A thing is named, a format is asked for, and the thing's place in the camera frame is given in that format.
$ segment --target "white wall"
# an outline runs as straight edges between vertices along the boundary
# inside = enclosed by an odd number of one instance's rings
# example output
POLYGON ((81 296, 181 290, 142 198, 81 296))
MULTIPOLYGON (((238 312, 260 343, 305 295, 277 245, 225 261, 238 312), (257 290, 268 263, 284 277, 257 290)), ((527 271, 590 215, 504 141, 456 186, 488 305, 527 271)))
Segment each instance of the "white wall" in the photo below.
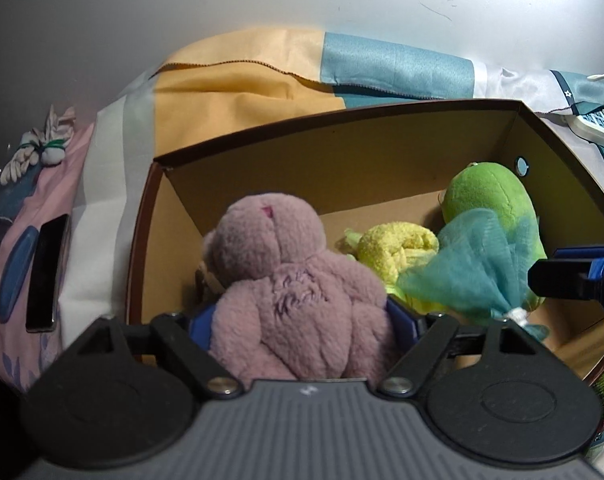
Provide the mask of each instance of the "white wall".
POLYGON ((192 41, 284 25, 509 68, 604 72, 604 0, 0 0, 0 159, 50 102, 83 122, 192 41))

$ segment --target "blue clamp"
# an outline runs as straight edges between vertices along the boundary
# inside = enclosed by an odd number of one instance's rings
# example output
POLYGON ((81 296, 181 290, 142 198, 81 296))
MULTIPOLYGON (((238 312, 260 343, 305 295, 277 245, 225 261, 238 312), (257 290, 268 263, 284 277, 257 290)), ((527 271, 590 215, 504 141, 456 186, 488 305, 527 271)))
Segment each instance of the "blue clamp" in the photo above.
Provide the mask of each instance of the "blue clamp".
POLYGON ((528 286, 538 296, 596 300, 604 308, 604 245, 558 249, 530 268, 528 286))

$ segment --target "plastic bag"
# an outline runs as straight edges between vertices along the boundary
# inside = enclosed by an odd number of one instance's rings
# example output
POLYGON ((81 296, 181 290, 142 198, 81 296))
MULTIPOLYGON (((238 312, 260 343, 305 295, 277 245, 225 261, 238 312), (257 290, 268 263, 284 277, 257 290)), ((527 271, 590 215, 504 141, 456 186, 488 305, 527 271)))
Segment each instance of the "plastic bag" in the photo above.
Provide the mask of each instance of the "plastic bag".
POLYGON ((403 272, 397 285, 407 296, 447 305, 471 322, 509 317, 543 340, 548 328, 529 324, 522 309, 537 228, 531 218, 522 218, 506 234, 494 211, 466 211, 438 235, 440 252, 425 266, 403 272))

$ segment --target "pink teddy bear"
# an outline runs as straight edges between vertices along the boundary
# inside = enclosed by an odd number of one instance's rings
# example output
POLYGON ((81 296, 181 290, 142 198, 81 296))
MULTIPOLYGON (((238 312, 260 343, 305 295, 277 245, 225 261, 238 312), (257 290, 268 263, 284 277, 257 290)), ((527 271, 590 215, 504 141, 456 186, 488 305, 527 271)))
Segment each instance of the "pink teddy bear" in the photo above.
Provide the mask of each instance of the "pink teddy bear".
POLYGON ((204 240, 226 288, 210 353, 247 387, 255 379, 367 378, 397 357, 383 283, 326 248, 316 212, 299 198, 248 196, 204 240))

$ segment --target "smartphone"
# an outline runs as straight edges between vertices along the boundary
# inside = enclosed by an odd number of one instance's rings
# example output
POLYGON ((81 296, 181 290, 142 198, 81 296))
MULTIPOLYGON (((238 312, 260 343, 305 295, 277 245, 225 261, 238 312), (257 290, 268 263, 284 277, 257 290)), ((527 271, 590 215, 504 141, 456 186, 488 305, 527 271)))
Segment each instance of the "smartphone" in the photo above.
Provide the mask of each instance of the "smartphone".
POLYGON ((51 332, 55 328, 58 291, 63 273, 63 252, 68 234, 67 214, 42 224, 40 228, 27 298, 27 332, 51 332))

